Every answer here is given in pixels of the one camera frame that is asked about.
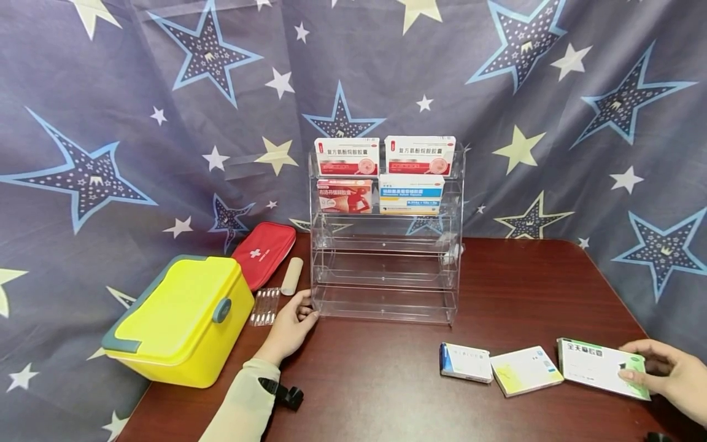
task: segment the acrylic shelf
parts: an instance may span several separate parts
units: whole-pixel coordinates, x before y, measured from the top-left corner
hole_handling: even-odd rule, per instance
[[[325,213],[313,152],[309,162],[312,301],[320,314],[451,325],[459,299],[463,149],[455,150],[436,216],[381,214],[377,178],[373,213]],[[383,158],[380,164],[384,173]]]

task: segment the blue and white medicine box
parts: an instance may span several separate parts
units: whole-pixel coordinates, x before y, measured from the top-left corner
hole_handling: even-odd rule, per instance
[[[443,342],[440,345],[440,374],[452,378],[491,383],[491,359],[486,350]]]
[[[436,215],[440,213],[444,178],[438,175],[380,175],[380,213]]]

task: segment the star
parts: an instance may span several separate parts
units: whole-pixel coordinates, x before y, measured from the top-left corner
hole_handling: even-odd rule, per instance
[[[696,84],[691,81],[645,83],[645,73],[654,45],[655,42],[651,43],[616,89],[598,97],[582,97],[596,115],[571,148],[605,127],[611,127],[633,145],[638,111],[643,106]]]
[[[209,155],[202,156],[209,162],[209,172],[211,172],[214,168],[219,168],[225,171],[226,169],[223,168],[223,162],[230,158],[230,156],[219,155],[216,146],[214,146]]]
[[[64,157],[64,164],[36,172],[0,175],[0,182],[71,195],[74,234],[111,201],[157,205],[120,175],[115,162],[118,142],[89,153],[32,110],[28,111],[54,140]]]
[[[292,86],[290,86],[291,74],[292,72],[288,72],[287,74],[280,75],[280,73],[275,68],[272,68],[272,75],[274,78],[265,83],[265,85],[270,86],[271,88],[275,88],[277,90],[277,96],[282,99],[282,95],[285,92],[295,93],[295,90],[292,89]]]
[[[110,436],[108,436],[107,442],[113,442],[123,431],[123,428],[128,423],[129,417],[125,419],[118,419],[118,415],[113,411],[113,415],[110,417],[110,424],[104,425],[101,428],[110,431]]]
[[[262,57],[223,41],[214,2],[207,0],[196,30],[187,29],[153,13],[148,14],[187,55],[172,90],[208,78],[238,109],[230,71]]]
[[[513,75],[513,93],[565,30],[557,27],[565,0],[543,0],[529,16],[511,11],[489,0],[491,17],[501,39],[501,47],[466,84],[510,72]]]
[[[412,222],[407,228],[407,232],[405,233],[405,235],[414,235],[415,233],[426,228],[441,235],[443,230],[442,215],[440,214],[437,216],[413,216]]]
[[[135,301],[137,301],[132,296],[128,296],[125,293],[118,291],[112,287],[106,286],[105,288],[108,289],[110,294],[113,295],[113,298],[115,298],[115,300],[118,301],[121,306],[125,307],[125,310],[131,308]]]
[[[184,221],[180,221],[179,219],[175,218],[175,226],[166,228],[162,232],[172,232],[175,235],[175,238],[179,236],[180,233],[182,232],[192,232],[194,231],[191,227],[192,223],[192,217],[190,216]]]
[[[256,163],[270,163],[272,168],[275,170],[275,176],[280,175],[280,170],[284,164],[298,166],[298,164],[288,154],[292,140],[285,141],[279,146],[275,146],[264,136],[262,138],[263,143],[265,143],[265,150],[267,153],[258,157],[255,160]]]
[[[263,7],[263,5],[268,5],[272,8],[272,4],[270,3],[270,0],[256,0],[258,3],[258,11],[260,12],[260,9]]]
[[[506,238],[541,240],[544,238],[543,230],[547,226],[574,213],[573,211],[567,211],[561,214],[546,215],[543,213],[544,201],[545,191],[542,191],[523,215],[494,218],[494,221],[510,227],[510,232],[508,232]]]
[[[525,138],[525,135],[518,129],[518,126],[513,127],[513,142],[506,147],[502,147],[497,151],[494,151],[496,155],[502,155],[508,157],[508,169],[506,175],[508,175],[519,163],[535,165],[535,158],[533,158],[530,151],[535,147],[536,144],[545,136],[545,133],[536,135],[532,138]]]
[[[309,31],[305,29],[304,22],[300,22],[299,26],[295,26],[295,29],[297,30],[297,40],[302,40],[305,45],[307,44],[307,34],[309,34]]]
[[[614,186],[612,187],[612,190],[621,189],[622,187],[625,187],[626,190],[629,191],[629,194],[633,192],[633,186],[636,183],[643,181],[643,178],[638,177],[636,176],[636,174],[633,173],[633,166],[631,166],[626,171],[626,173],[615,173],[609,176],[616,180]]]
[[[150,115],[150,118],[154,118],[157,120],[157,124],[162,127],[162,123],[166,122],[167,119],[165,118],[165,110],[164,109],[157,109],[156,107],[152,107],[152,109],[155,111],[152,115]]]
[[[10,373],[12,384],[10,384],[7,391],[14,390],[17,387],[27,390],[30,387],[30,379],[34,378],[38,374],[39,371],[32,371],[32,364],[27,364],[27,366],[19,373]]]
[[[707,266],[689,249],[706,212],[707,208],[702,209],[667,230],[661,230],[629,212],[638,245],[612,261],[648,266],[657,303],[674,271],[707,276]]]
[[[592,49],[592,47],[588,46],[584,49],[575,51],[572,43],[568,43],[565,56],[550,64],[550,66],[560,68],[560,79],[558,81],[562,81],[562,79],[572,71],[584,72],[584,63],[582,63],[582,59],[587,55],[590,49]]]
[[[10,270],[10,269],[0,269],[0,315],[5,318],[10,317],[10,304],[7,301],[7,293],[3,284],[17,279],[22,275],[27,274],[22,270]]]
[[[331,117],[316,117],[306,114],[302,114],[302,116],[319,132],[329,138],[356,138],[363,136],[385,121],[385,118],[351,118],[344,89],[341,87],[341,81],[337,86],[337,96],[334,99],[334,109]]]
[[[422,100],[420,100],[420,101],[417,102],[417,105],[420,107],[420,112],[422,112],[422,111],[425,110],[425,109],[431,110],[431,109],[430,109],[430,103],[432,103],[433,101],[434,101],[433,98],[428,99],[428,98],[427,98],[427,95],[424,95],[424,94],[423,94],[423,95],[422,95]]]
[[[226,241],[223,244],[224,253],[236,236],[249,231],[248,227],[240,221],[240,217],[247,216],[254,205],[255,203],[252,202],[242,209],[229,209],[223,200],[214,194],[214,227],[209,232],[226,232]]]
[[[302,221],[300,219],[292,219],[290,218],[290,222],[295,225],[295,227],[299,227],[305,232],[310,232],[311,231],[311,223],[309,221]],[[342,224],[342,223],[331,223],[329,226],[333,227],[332,233],[336,233],[338,231],[342,231],[347,227],[351,227],[353,224]]]
[[[115,17],[108,12],[105,5],[101,0],[69,0],[76,7],[76,12],[78,12],[78,17],[83,23],[83,28],[86,29],[88,38],[93,41],[93,35],[95,34],[95,22],[96,18],[102,18],[103,20],[116,25],[118,28],[123,29],[123,27],[118,23]]]
[[[428,16],[433,20],[442,23],[442,16],[437,7],[437,0],[398,0],[399,3],[405,5],[405,20],[402,25],[402,34],[405,35],[412,23],[420,15]]]
[[[103,347],[98,347],[98,350],[96,350],[95,353],[93,353],[88,358],[86,358],[86,361],[90,361],[91,359],[100,358],[101,356],[105,356],[105,350],[103,349]]]

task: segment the red first aid pouch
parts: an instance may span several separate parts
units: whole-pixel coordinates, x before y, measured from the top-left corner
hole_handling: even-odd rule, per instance
[[[294,227],[260,223],[230,256],[240,264],[251,291],[263,287],[295,245]]]

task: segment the storage box lid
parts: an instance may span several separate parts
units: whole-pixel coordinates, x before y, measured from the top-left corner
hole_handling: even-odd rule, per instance
[[[180,255],[152,281],[103,337],[103,348],[126,359],[177,365],[212,322],[230,309],[240,266],[229,257]]]

